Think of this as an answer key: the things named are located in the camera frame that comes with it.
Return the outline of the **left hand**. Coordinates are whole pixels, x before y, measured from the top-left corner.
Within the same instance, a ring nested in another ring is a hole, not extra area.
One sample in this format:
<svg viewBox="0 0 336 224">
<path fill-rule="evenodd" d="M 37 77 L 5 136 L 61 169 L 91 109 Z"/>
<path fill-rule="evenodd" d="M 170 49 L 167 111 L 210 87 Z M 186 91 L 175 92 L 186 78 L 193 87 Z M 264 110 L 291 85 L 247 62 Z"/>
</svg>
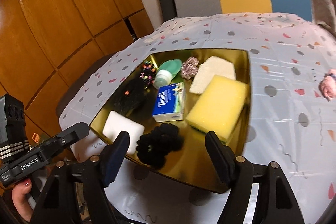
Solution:
<svg viewBox="0 0 336 224">
<path fill-rule="evenodd" d="M 27 195 L 32 189 L 32 182 L 29 178 L 26 180 L 19 182 L 16 186 L 12 189 L 12 200 L 13 204 L 19 213 L 19 215 L 24 219 L 26 222 L 31 221 L 31 217 L 33 215 L 33 209 L 30 206 Z"/>
</svg>

